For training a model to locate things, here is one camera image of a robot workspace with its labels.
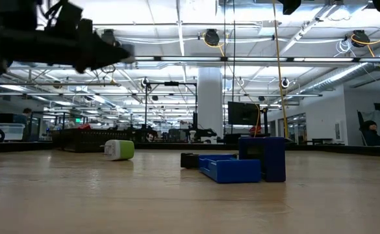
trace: black chair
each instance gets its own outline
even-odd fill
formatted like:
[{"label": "black chair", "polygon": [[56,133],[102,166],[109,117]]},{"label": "black chair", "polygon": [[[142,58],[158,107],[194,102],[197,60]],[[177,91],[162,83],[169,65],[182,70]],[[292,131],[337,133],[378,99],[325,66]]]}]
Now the black chair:
[{"label": "black chair", "polygon": [[363,115],[361,114],[360,111],[357,111],[357,117],[359,118],[359,125],[360,125],[359,131],[360,131],[361,138],[363,141],[363,146],[367,146],[366,139],[364,138],[364,133],[363,133],[363,131],[364,131],[364,119],[363,119]]}]

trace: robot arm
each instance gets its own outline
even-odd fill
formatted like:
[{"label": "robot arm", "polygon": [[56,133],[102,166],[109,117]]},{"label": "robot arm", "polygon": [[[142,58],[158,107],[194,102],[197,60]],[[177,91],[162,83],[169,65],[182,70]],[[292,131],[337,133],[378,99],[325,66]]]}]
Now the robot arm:
[{"label": "robot arm", "polygon": [[49,23],[43,31],[36,30],[41,4],[42,0],[0,0],[0,74],[13,61],[72,65],[79,73],[134,62],[130,51],[102,40],[93,31],[92,20],[81,19],[82,9],[68,0],[44,13]]}]

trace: black cable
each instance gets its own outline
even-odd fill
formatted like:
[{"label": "black cable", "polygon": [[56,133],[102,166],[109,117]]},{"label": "black cable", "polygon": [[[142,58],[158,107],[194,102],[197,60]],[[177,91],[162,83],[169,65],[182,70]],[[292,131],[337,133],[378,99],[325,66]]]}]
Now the black cable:
[{"label": "black cable", "polygon": [[[231,89],[231,101],[234,101],[234,73],[236,72],[236,10],[234,9],[234,0],[233,0],[233,83]],[[233,134],[233,124],[231,125],[231,134]]]},{"label": "black cable", "polygon": [[[226,37],[226,2],[227,0],[224,1],[224,57],[226,57],[226,47],[227,47],[227,37]],[[224,85],[226,85],[226,61],[224,59]],[[224,88],[224,93],[223,93],[223,104],[225,104],[225,88]],[[226,119],[226,112],[225,112],[225,107],[223,105],[223,123],[225,123],[225,119]],[[223,127],[223,134],[225,134],[226,132],[226,125],[224,124],[224,127]]]}]

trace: blue plastic tray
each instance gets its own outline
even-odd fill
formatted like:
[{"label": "blue plastic tray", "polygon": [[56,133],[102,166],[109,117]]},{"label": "blue plastic tray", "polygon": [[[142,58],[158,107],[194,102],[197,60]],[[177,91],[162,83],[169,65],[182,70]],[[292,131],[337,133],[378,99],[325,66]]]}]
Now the blue plastic tray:
[{"label": "blue plastic tray", "polygon": [[257,183],[262,176],[260,161],[238,160],[232,155],[200,155],[199,170],[217,183]]}]

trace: wire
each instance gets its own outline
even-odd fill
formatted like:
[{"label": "wire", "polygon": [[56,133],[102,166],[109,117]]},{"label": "wire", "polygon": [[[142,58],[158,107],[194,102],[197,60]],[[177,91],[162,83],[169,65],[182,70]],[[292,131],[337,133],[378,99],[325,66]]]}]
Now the wire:
[{"label": "wire", "polygon": [[279,93],[281,94],[281,105],[282,105],[282,111],[283,111],[283,123],[285,127],[285,137],[288,137],[288,121],[286,120],[286,110],[285,110],[285,103],[283,99],[283,90],[282,90],[282,75],[281,75],[281,55],[279,54],[279,41],[278,41],[278,30],[277,30],[277,21],[276,21],[276,0],[272,1],[273,5],[273,16],[274,19],[274,26],[275,26],[275,39],[276,39],[276,55],[277,55],[277,61],[278,61],[278,74],[279,74]]}]

